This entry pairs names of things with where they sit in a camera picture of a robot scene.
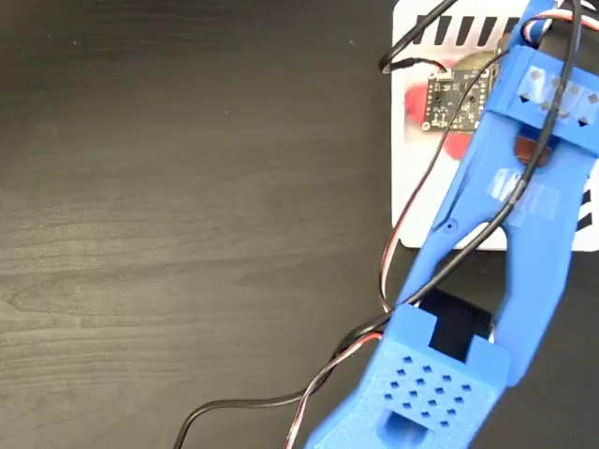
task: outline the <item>circuit board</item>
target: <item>circuit board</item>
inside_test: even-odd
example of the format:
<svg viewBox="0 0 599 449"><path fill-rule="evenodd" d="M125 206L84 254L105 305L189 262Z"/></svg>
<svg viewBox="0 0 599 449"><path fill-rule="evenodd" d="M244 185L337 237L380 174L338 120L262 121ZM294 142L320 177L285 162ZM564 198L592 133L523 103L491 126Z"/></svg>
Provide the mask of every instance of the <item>circuit board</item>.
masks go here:
<svg viewBox="0 0 599 449"><path fill-rule="evenodd" d="M468 85L479 69L448 70L429 77L427 107L422 123L424 131L444 131L453 116L456 106L466 94ZM489 71L485 72L471 89L451 129L460 133L472 133L480 123L491 87Z"/></svg>

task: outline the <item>blue bracket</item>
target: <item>blue bracket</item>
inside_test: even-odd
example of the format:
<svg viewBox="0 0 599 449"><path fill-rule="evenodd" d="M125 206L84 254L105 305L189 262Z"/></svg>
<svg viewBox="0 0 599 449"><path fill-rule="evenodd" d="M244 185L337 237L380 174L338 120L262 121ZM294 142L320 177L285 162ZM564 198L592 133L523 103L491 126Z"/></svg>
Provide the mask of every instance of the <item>blue bracket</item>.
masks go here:
<svg viewBox="0 0 599 449"><path fill-rule="evenodd" d="M533 0L524 19L545 3ZM562 61L520 45L518 35L519 27L399 303L431 278L456 244L492 219L523 170L514 150L517 138L536 138L543 125ZM460 362L430 347L435 316L401 305L358 389L306 449L469 446L505 388L525 375L562 296L580 199L599 157L598 110L599 79L575 69L548 162L536 170L503 225L507 282L494 320L494 343L475 336Z"/></svg>

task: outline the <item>red marking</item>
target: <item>red marking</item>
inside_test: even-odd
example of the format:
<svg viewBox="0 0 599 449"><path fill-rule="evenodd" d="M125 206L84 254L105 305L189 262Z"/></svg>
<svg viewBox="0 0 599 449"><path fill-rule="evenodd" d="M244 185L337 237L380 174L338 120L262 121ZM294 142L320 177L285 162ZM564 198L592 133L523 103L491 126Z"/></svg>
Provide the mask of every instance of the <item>red marking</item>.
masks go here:
<svg viewBox="0 0 599 449"><path fill-rule="evenodd" d="M452 61L443 61L447 67L454 65ZM424 122L424 116L427 108L427 83L422 82L412 86L405 93L405 115L413 123L421 126ZM454 160L461 160L470 145L472 136L469 134L449 134L445 144L444 151Z"/></svg>

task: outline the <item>dark wooden table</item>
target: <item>dark wooden table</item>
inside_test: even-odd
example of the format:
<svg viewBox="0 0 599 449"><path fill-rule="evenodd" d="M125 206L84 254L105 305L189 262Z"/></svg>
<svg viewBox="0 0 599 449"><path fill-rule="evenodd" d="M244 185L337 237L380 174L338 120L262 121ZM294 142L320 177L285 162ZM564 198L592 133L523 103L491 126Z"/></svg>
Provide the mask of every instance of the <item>dark wooden table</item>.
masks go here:
<svg viewBox="0 0 599 449"><path fill-rule="evenodd" d="M392 2L1 3L0 446L169 449L206 399L305 385L378 311ZM476 448L595 447L596 262ZM496 305L502 263L447 288ZM186 447L281 447L292 412L207 415Z"/></svg>

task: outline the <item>white wire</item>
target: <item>white wire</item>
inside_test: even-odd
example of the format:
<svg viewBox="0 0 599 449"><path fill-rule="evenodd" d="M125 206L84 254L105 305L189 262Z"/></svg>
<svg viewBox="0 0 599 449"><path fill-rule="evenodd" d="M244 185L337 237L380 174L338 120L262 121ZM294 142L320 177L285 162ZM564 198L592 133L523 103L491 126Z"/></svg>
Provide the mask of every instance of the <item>white wire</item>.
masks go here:
<svg viewBox="0 0 599 449"><path fill-rule="evenodd" d="M397 250L397 246L400 243L400 226L401 222L397 222L393 227L393 232L391 234L391 238L389 239L388 245L385 249L385 253L383 254L383 260L381 263L381 280L380 280L380 290L383 296L383 311L385 313L389 313L392 309L388 306L387 303L387 277L389 273L389 269L391 268L391 262L393 261L393 255Z"/></svg>
<svg viewBox="0 0 599 449"><path fill-rule="evenodd" d="M591 2L587 2L587 0L580 0L580 4L582 6L584 6L586 9L590 9L590 10L593 10L593 11L597 10L597 8L595 7L595 5L593 3L591 3Z"/></svg>
<svg viewBox="0 0 599 449"><path fill-rule="evenodd" d="M285 440L284 449L292 449L293 445L298 437L298 433L300 432L301 422L303 421L303 416L306 413L306 406L308 404L308 399L310 395L314 392L316 386L320 383L320 381L337 365L343 363L346 359L355 354L364 343L372 340L381 340L383 338L380 333L372 333L362 337L360 340L356 341L354 344L349 346L345 351L340 353L336 358L332 359L322 368L318 374L314 376L308 387L306 388L303 396L299 400L299 405L296 410L295 417L293 418L293 422L291 423L291 428L289 429L289 433L287 433L287 438Z"/></svg>
<svg viewBox="0 0 599 449"><path fill-rule="evenodd" d="M543 20L547 19L543 25L543 29L541 32L541 36L549 29L549 27L553 24L552 19L564 19L566 21L572 21L572 11L567 9L548 9L547 11L543 11L540 14L534 16L536 19ZM589 16L582 16L582 24L590 28L594 31L599 31L599 21ZM523 34L526 40L528 40L529 44L534 45L532 31L536 22L531 22L524 27Z"/></svg>

